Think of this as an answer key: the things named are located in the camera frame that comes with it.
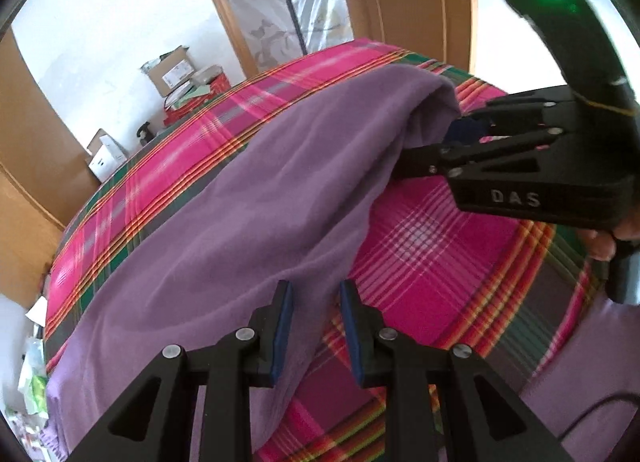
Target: triangular cutout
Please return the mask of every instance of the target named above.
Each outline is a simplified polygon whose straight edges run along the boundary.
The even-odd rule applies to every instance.
[[[524,433],[527,429],[523,420],[508,405],[504,398],[482,376],[474,378],[476,390],[482,402],[482,409],[489,425],[489,434],[494,440],[504,440]]]
[[[109,431],[114,435],[142,442],[146,437],[161,382],[160,378],[149,379],[110,424]]]

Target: white wall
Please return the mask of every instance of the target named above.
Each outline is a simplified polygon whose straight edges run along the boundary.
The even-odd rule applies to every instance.
[[[640,49],[633,36],[609,0],[589,1],[640,92]],[[504,0],[478,0],[476,49],[476,76],[507,92],[566,83],[538,35]]]
[[[211,0],[28,0],[14,21],[20,51],[83,146],[98,128],[132,151],[137,128],[162,126],[162,99],[140,66],[190,46],[197,67],[244,74]]]
[[[5,405],[24,409],[24,398],[18,392],[18,377],[22,367],[24,340],[33,330],[25,309],[0,295],[0,410]]]

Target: white lettering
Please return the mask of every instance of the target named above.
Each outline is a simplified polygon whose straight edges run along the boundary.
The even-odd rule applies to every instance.
[[[504,195],[498,189],[491,190],[491,200],[494,202],[504,202]]]
[[[520,200],[520,197],[518,197],[518,194],[515,191],[512,191],[511,195],[509,196],[509,203],[519,204],[520,206],[522,206],[522,201]]]
[[[537,193],[528,193],[527,194],[527,204],[531,207],[540,207],[540,200],[538,199],[540,195]]]

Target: metal screw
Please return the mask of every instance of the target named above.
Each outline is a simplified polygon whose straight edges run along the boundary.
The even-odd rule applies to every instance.
[[[249,341],[255,336],[255,330],[249,327],[242,327],[236,332],[236,337],[240,341]]]
[[[385,327],[378,332],[380,339],[384,339],[386,341],[393,341],[398,337],[398,331],[395,328]]]
[[[459,357],[460,359],[468,358],[474,351],[471,350],[469,345],[465,345],[464,343],[458,343],[453,347],[453,355],[455,357]]]
[[[451,168],[447,174],[449,177],[458,177],[462,174],[462,168]]]
[[[167,345],[162,349],[162,355],[167,359],[178,357],[180,352],[182,352],[182,349],[177,345]]]

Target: white paper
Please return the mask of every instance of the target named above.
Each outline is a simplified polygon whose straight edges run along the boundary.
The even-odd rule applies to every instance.
[[[174,88],[185,80],[192,72],[194,72],[194,68],[191,67],[191,64],[187,62],[187,60],[181,60],[174,65],[174,68],[162,76],[162,79],[169,88]]]
[[[47,320],[47,298],[40,296],[26,316],[34,323],[44,327]]]

